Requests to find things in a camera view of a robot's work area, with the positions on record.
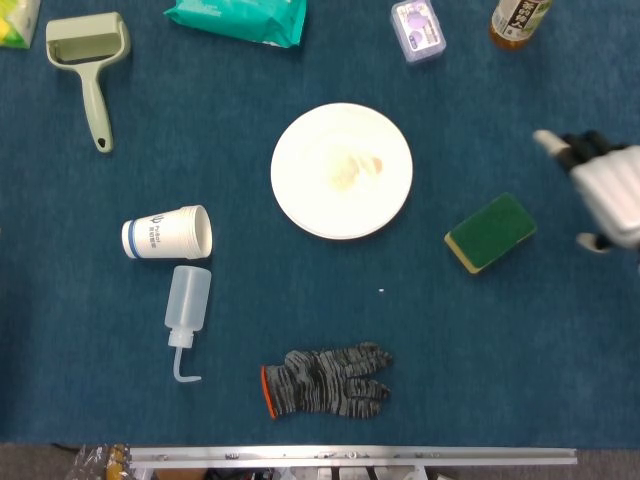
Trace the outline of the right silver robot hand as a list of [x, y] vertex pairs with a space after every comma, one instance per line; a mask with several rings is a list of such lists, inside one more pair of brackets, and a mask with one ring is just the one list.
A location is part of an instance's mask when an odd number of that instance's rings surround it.
[[640, 145], [613, 144], [596, 130], [558, 136], [540, 129], [533, 139], [561, 166], [599, 227], [577, 234], [578, 245], [600, 254], [640, 252]]

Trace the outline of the green yellow sponge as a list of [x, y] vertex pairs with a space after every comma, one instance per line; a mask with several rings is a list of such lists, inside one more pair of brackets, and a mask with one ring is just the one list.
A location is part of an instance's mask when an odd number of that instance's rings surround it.
[[447, 232], [444, 242], [469, 273], [477, 274], [536, 231], [519, 200], [503, 193]]

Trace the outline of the white round plate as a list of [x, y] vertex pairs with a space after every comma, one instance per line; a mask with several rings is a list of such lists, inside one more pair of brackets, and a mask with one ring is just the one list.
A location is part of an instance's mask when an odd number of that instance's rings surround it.
[[400, 212], [412, 185], [413, 158], [401, 130], [383, 114], [330, 103], [283, 131], [270, 179], [279, 207], [294, 224], [320, 238], [353, 240]]

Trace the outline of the tea bottle green label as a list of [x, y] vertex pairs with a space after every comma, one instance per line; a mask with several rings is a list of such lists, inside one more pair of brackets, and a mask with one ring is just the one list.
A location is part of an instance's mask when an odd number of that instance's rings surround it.
[[554, 0], [499, 0], [489, 23], [489, 35], [498, 45], [517, 50], [526, 45]]

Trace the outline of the blue-green table cloth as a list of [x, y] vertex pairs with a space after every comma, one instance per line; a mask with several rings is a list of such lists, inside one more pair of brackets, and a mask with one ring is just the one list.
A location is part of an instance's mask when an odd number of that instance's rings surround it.
[[[174, 1], [42, 0], [40, 25], [116, 11], [130, 31], [101, 75], [108, 155], [44, 32], [0, 47], [0, 442], [640, 447], [638, 258], [577, 245], [592, 220], [532, 138], [640, 144], [640, 0], [555, 0], [519, 51], [490, 39], [497, 0], [434, 0], [447, 47], [415, 65], [396, 0], [308, 0], [290, 49], [177, 25]], [[387, 116], [413, 157], [401, 212], [353, 242], [271, 189], [281, 133], [333, 102]], [[503, 193], [537, 231], [471, 274], [444, 236]], [[208, 258], [125, 254], [126, 221], [193, 205]], [[212, 274], [191, 383], [164, 324], [181, 265]], [[270, 416], [262, 367], [365, 342], [393, 357], [378, 415]]]

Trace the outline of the grey black knit glove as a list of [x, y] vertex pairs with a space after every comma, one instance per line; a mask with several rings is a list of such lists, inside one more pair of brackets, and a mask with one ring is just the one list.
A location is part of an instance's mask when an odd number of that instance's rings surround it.
[[273, 419], [292, 413], [323, 413], [369, 419], [381, 412], [390, 389], [372, 375], [393, 357], [377, 344], [288, 352], [281, 365], [261, 368], [261, 386]]

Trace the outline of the teal plastic package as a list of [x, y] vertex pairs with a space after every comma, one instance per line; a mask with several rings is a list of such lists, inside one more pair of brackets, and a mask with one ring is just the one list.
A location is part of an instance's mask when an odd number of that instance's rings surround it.
[[307, 0], [176, 0], [164, 15], [209, 33], [280, 48], [298, 46]]

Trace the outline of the translucent plastic wash bottle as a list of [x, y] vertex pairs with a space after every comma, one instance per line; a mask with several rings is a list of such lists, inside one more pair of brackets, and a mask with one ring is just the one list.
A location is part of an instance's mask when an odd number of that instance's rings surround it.
[[195, 266], [176, 266], [173, 271], [164, 324], [169, 329], [168, 345], [175, 349], [173, 376], [179, 383], [197, 382], [201, 376], [183, 376], [181, 360], [193, 345], [194, 334], [203, 328], [212, 274]]

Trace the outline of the lying white paper cup stack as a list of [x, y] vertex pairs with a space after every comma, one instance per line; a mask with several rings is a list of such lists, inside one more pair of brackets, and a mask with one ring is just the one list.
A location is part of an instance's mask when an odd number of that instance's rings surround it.
[[121, 243], [131, 259], [208, 258], [213, 250], [209, 215], [202, 205], [126, 221]]

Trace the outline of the pale green lint roller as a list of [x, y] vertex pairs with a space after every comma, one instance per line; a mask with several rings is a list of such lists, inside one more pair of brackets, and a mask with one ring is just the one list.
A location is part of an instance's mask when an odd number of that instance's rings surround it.
[[80, 78], [85, 114], [97, 150], [111, 152], [113, 135], [99, 75], [130, 52], [124, 19], [117, 12], [109, 12], [51, 20], [45, 34], [49, 62]]

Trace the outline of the crinkled clear plastic bag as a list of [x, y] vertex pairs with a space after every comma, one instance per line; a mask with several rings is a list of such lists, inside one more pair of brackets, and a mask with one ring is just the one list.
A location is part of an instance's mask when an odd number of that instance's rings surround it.
[[136, 480], [125, 444], [83, 446], [64, 480]]

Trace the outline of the yellow tissue pack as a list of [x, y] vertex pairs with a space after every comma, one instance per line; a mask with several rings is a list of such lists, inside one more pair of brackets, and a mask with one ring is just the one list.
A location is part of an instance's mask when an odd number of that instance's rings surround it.
[[29, 49], [41, 0], [0, 0], [0, 47]]

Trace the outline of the aluminium frame rail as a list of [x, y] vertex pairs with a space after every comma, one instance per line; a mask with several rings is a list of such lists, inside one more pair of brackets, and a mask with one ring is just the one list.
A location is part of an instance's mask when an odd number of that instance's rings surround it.
[[569, 448], [275, 445], [136, 447], [134, 468], [575, 465]]

